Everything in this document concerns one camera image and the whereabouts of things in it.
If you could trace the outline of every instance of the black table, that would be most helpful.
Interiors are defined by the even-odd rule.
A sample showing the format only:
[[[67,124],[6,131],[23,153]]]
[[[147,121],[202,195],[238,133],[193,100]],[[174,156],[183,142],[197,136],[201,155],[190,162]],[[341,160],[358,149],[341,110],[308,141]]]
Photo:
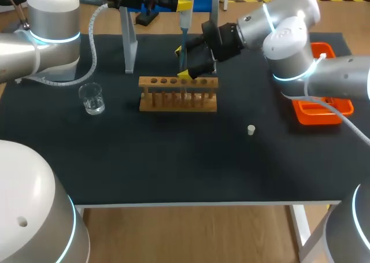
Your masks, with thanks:
[[[338,56],[341,34],[311,34]],[[271,83],[261,53],[218,64],[217,113],[139,112],[139,76],[175,76],[179,35],[139,35],[135,73],[121,36],[96,36],[106,110],[89,116],[78,87],[8,83],[0,139],[41,154],[75,204],[340,201],[369,173],[369,148],[345,125],[302,127]],[[82,36],[77,76],[91,65]],[[351,120],[370,135],[369,102]],[[247,126],[256,126],[248,136]]]

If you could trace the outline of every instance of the orange plastic container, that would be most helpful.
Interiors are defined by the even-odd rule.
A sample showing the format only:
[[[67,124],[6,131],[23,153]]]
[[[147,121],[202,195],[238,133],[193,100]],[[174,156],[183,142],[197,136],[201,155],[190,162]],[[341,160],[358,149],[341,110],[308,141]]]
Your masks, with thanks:
[[[327,58],[335,58],[333,49],[325,42],[311,43],[311,47],[315,58],[319,58],[321,53],[326,53]],[[353,114],[354,108],[349,99],[329,97],[321,100],[339,110],[346,117]],[[298,100],[293,100],[292,103],[298,120],[303,125],[333,125],[342,123],[342,120],[336,114],[320,104]]]

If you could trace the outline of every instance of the cable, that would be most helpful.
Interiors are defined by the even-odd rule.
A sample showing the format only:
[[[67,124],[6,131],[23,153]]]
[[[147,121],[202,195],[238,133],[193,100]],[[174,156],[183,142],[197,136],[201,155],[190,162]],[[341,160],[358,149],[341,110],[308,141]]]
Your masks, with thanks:
[[[77,85],[86,79],[88,79],[95,71],[97,67],[97,51],[95,49],[95,42],[94,42],[94,23],[97,16],[102,12],[103,10],[108,8],[108,4],[104,4],[96,9],[96,11],[92,14],[90,18],[90,23],[88,25],[88,38],[90,40],[90,47],[91,47],[91,55],[92,55],[92,65],[90,70],[81,78],[71,81],[71,82],[52,82],[48,81],[44,78],[38,78],[38,77],[26,77],[26,79],[33,80],[36,82],[40,82],[43,84],[47,84],[50,86],[56,86],[56,87],[66,87],[66,86],[74,86]]]
[[[324,58],[324,56],[320,56],[320,59],[318,59],[318,62],[319,63],[319,60],[322,60]],[[310,102],[314,102],[314,103],[318,103],[320,104],[321,106],[327,108],[328,110],[332,111],[333,113],[335,113],[340,119],[342,119],[344,121],[345,124],[347,124],[349,126],[349,128],[351,128],[353,130],[353,132],[360,137],[361,140],[363,140],[368,146],[370,146],[370,139],[364,134],[361,132],[360,129],[358,129],[347,117],[345,117],[340,111],[338,111],[336,108],[334,108],[333,106],[330,106],[328,103],[320,100],[319,98],[315,98],[315,97],[311,97],[309,96],[308,94],[308,83],[309,83],[309,78],[310,78],[310,75],[308,75],[305,79],[305,85],[304,85],[304,92],[305,92],[305,96],[304,97],[288,97],[286,96],[285,94],[283,94],[286,98],[288,99],[292,99],[292,100],[302,100],[302,101],[310,101]]]

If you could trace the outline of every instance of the yellow and black tape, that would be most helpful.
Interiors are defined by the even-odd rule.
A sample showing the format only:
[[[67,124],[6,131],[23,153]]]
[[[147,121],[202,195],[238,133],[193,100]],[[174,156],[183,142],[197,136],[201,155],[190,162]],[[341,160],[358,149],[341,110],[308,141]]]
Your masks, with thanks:
[[[229,0],[229,3],[255,3],[255,2],[261,2],[261,3],[268,3],[272,0]],[[318,0],[319,2],[370,2],[370,0]]]

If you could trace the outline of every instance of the floor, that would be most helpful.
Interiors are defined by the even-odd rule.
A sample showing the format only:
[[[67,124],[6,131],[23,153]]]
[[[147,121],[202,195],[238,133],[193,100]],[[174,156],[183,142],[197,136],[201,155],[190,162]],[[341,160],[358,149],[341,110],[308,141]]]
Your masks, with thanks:
[[[220,12],[220,24],[259,7],[259,3],[231,3]],[[370,3],[320,2],[321,23],[312,31],[342,32],[353,54],[370,53]],[[87,32],[94,7],[81,7],[81,31]],[[100,16],[96,34],[120,34],[114,9]],[[201,30],[207,14],[196,14],[190,32]],[[14,21],[13,12],[0,14],[0,29]],[[137,33],[179,33],[177,14],[161,14]],[[311,230],[325,206],[306,206]],[[91,263],[107,262],[297,262],[290,215],[284,206],[137,208],[87,210]]]

